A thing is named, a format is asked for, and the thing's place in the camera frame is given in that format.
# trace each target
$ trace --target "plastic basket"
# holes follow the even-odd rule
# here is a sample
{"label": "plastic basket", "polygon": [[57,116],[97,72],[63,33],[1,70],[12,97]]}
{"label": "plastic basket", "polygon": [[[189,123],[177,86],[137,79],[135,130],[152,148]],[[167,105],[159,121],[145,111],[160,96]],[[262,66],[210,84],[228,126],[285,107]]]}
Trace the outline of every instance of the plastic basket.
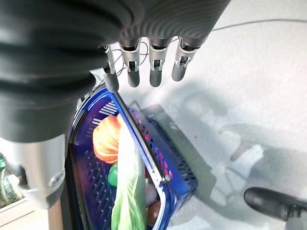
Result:
{"label": "plastic basket", "polygon": [[[159,124],[134,109],[130,109],[134,122],[129,120],[130,115],[120,107],[118,97],[105,87],[98,89],[81,105],[75,115],[70,136],[70,153],[73,153],[71,157],[78,171],[75,180],[80,187],[79,196],[84,203],[87,224],[93,230],[111,229],[116,188],[107,182],[111,165],[94,155],[92,133],[101,120],[118,113],[123,116],[139,148],[161,200],[158,219],[152,229],[164,230],[175,211],[193,196],[197,179]],[[146,147],[141,144],[140,136],[147,141]],[[159,174],[170,181],[165,183]]]}

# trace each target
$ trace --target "cable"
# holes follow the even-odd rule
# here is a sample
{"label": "cable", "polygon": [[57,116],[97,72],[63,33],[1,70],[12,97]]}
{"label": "cable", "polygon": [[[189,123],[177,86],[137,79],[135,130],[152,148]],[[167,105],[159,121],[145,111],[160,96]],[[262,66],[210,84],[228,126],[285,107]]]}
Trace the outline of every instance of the cable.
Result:
{"label": "cable", "polygon": [[249,25],[249,24],[256,24],[256,23],[272,23],[272,22],[289,22],[289,23],[307,23],[307,20],[301,20],[301,19],[286,19],[286,18],[275,18],[275,19],[266,19],[266,20],[257,20],[257,21],[250,21],[245,23],[238,23],[233,25],[227,25],[220,28],[213,29],[212,31],[219,31],[224,30],[232,27],[237,26],[243,26],[243,25]]}
{"label": "cable", "polygon": [[146,43],[146,42],[141,42],[141,43],[143,43],[143,44],[146,45],[146,54],[145,54],[145,57],[144,57],[143,61],[140,63],[140,65],[144,63],[144,61],[146,60],[146,58],[147,58],[147,56],[148,56],[148,54],[149,54],[149,53],[148,53],[149,47],[148,47],[147,43]]}

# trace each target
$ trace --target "white floor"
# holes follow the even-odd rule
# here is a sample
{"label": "white floor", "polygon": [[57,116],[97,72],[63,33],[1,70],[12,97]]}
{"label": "white floor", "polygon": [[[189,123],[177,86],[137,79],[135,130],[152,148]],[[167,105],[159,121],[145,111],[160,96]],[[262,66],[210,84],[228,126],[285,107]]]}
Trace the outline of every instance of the white floor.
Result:
{"label": "white floor", "polygon": [[[306,12],[306,0],[233,0],[215,28],[307,20]],[[249,208],[243,193],[262,186],[307,199],[307,23],[213,31],[181,82],[171,79],[176,47],[160,87],[149,84],[148,61],[138,88],[128,86],[125,71],[119,77],[125,102],[154,115],[199,180],[197,196],[169,230],[283,229],[284,222]]]}

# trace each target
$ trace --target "basket handle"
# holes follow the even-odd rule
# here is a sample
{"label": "basket handle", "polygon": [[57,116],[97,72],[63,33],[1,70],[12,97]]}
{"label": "basket handle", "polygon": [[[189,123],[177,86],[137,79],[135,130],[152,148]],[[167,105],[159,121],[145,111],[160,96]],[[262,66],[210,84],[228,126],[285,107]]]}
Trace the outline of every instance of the basket handle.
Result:
{"label": "basket handle", "polygon": [[158,186],[163,186],[169,183],[170,181],[169,176],[164,175],[160,164],[154,157],[151,148],[149,147],[147,141],[142,136],[141,131],[139,130],[139,127],[136,125],[133,117],[131,116],[128,108],[123,102],[121,96],[119,95],[118,92],[110,93],[110,94],[111,94],[111,98],[113,99],[116,106],[118,107],[119,112],[121,113],[126,125],[128,126],[128,129],[134,139],[134,142],[138,145],[139,149],[142,149],[144,153],[142,154],[142,158],[145,161],[145,164],[150,165],[150,167],[153,169],[153,171],[149,172],[149,174],[153,180],[154,185],[158,187]]}

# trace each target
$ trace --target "robotic hand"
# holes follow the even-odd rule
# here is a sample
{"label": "robotic hand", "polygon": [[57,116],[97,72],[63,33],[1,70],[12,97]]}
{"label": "robotic hand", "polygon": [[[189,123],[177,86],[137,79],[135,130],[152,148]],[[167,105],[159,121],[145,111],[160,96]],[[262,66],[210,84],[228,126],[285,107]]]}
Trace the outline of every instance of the robotic hand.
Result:
{"label": "robotic hand", "polygon": [[2,0],[0,151],[23,195],[42,208],[60,197],[77,100],[94,85],[89,70],[103,68],[108,89],[119,87],[108,44],[119,41],[136,87],[140,38],[148,37],[157,87],[167,46],[179,36],[172,78],[180,81],[229,1]]}

